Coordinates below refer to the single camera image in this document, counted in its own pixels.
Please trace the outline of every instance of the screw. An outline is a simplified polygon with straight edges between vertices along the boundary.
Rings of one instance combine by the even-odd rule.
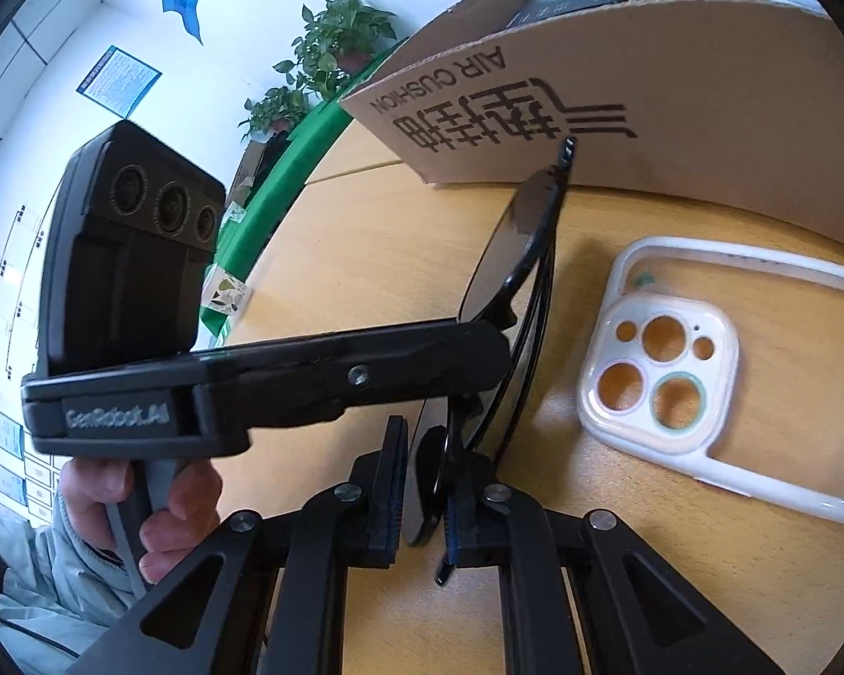
[[[488,502],[506,502],[512,496],[513,490],[506,485],[488,485],[484,489],[484,498]]]
[[[344,482],[343,485],[335,487],[335,498],[341,502],[356,502],[362,495],[362,488],[354,485],[353,482]]]
[[[609,510],[594,510],[587,516],[587,521],[597,530],[612,530],[616,527],[616,516]]]
[[[231,529],[235,533],[246,533],[248,530],[253,530],[257,527],[257,513],[250,510],[241,510],[239,513],[234,513],[231,520],[228,521]]]
[[[362,387],[369,383],[369,366],[355,365],[347,371],[347,382],[352,386]]]

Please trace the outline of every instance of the gray jacket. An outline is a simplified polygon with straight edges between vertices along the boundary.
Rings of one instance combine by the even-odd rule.
[[[56,495],[53,525],[0,517],[0,617],[81,654],[134,603],[119,564],[72,530]],[[0,623],[0,642],[25,675],[59,675],[73,658]]]

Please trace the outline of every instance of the black cable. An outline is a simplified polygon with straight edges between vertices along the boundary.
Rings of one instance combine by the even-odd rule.
[[[74,650],[70,650],[65,645],[61,645],[60,642],[56,642],[56,640],[51,640],[49,637],[43,636],[41,633],[32,632],[30,629],[26,629],[21,624],[16,624],[15,622],[11,622],[9,619],[4,619],[0,616],[0,624],[3,624],[5,627],[9,627],[9,629],[14,629],[16,632],[21,632],[24,635],[28,635],[32,639],[38,640],[38,642],[42,642],[44,645],[49,645],[50,647],[56,648],[61,653],[67,654],[69,657],[73,657],[74,659],[78,659],[80,655],[78,652]]]

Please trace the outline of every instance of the black eyeglasses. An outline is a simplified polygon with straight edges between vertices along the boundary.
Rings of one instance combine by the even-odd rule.
[[[519,186],[469,281],[457,320],[486,320],[506,333],[511,371],[486,393],[431,398],[422,405],[403,507],[403,537],[410,545],[423,545],[434,533],[460,453],[477,449],[499,464],[518,426],[550,311],[556,224],[575,145],[568,137],[558,164]]]

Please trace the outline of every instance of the finger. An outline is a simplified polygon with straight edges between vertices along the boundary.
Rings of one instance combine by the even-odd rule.
[[[131,483],[131,470],[124,460],[75,458],[65,464],[59,491],[72,529],[86,543],[101,550],[115,549],[104,501],[122,501],[131,492]]]
[[[146,519],[140,539],[148,552],[190,549],[203,542],[218,526],[218,513],[211,507],[200,510],[186,520],[179,520],[168,510],[158,510]]]
[[[222,477],[209,460],[194,460],[172,483],[167,506],[173,516],[186,520],[200,510],[216,507],[221,494]]]
[[[182,551],[165,551],[157,554],[145,554],[141,557],[140,562],[137,563],[137,566],[140,568],[141,576],[143,576],[148,583],[159,583],[159,581],[162,581],[163,576],[181,563],[191,550],[191,548],[186,548]]]

